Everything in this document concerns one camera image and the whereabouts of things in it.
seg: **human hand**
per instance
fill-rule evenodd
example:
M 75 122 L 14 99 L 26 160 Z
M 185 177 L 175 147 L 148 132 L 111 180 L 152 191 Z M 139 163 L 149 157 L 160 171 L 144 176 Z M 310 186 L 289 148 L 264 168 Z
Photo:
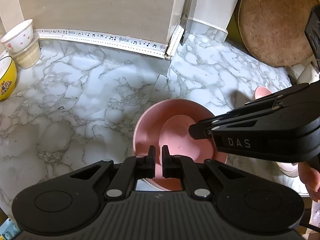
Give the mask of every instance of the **human hand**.
M 298 164 L 299 177 L 303 184 L 306 185 L 310 198 L 320 203 L 320 173 L 311 168 L 306 162 Z

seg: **white bowl with hearts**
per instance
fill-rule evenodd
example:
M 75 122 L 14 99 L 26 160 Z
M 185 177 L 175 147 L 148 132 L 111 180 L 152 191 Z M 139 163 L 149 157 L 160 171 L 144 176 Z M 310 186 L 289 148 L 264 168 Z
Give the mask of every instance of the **white bowl with hearts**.
M 26 20 L 2 37 L 0 42 L 11 53 L 18 53 L 27 47 L 33 38 L 33 26 L 32 19 Z

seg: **white marble surface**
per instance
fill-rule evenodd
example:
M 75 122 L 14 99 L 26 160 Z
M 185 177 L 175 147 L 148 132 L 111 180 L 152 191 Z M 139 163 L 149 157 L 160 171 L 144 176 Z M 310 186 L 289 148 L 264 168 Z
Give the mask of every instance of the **white marble surface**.
M 143 111 L 167 98 L 201 103 L 215 115 L 249 101 L 254 89 L 290 86 L 283 69 L 259 63 L 199 28 L 168 61 L 68 41 L 41 41 L 41 60 L 19 70 L 0 102 L 0 207 L 22 189 L 103 158 L 122 162 Z M 230 156 L 230 164 L 306 190 L 272 162 Z M 150 189 L 139 182 L 139 189 Z

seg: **round wooden board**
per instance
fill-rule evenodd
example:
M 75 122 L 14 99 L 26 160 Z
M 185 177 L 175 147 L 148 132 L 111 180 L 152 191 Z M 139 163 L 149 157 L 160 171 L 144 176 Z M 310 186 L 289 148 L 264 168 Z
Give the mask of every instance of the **round wooden board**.
M 312 55 L 305 37 L 319 0 L 241 0 L 238 26 L 248 51 L 274 67 L 297 65 Z

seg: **pink cup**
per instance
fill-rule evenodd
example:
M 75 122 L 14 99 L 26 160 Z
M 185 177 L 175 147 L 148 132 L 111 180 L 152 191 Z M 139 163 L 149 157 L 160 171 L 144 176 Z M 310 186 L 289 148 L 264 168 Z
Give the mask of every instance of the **pink cup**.
M 179 179 L 162 177 L 161 148 L 165 144 L 170 155 L 186 155 L 200 163 L 206 158 L 226 163 L 228 154 L 218 152 L 211 139 L 193 140 L 186 132 L 190 124 L 212 117 L 214 115 L 204 106 L 186 99 L 164 100 L 147 109 L 135 127 L 132 153 L 147 155 L 150 145 L 156 147 L 156 177 L 146 179 L 146 182 L 160 190 L 181 190 Z
M 256 90 L 254 91 L 253 100 L 263 98 L 271 94 L 272 92 L 268 88 L 260 86 L 260 87 L 257 87 Z

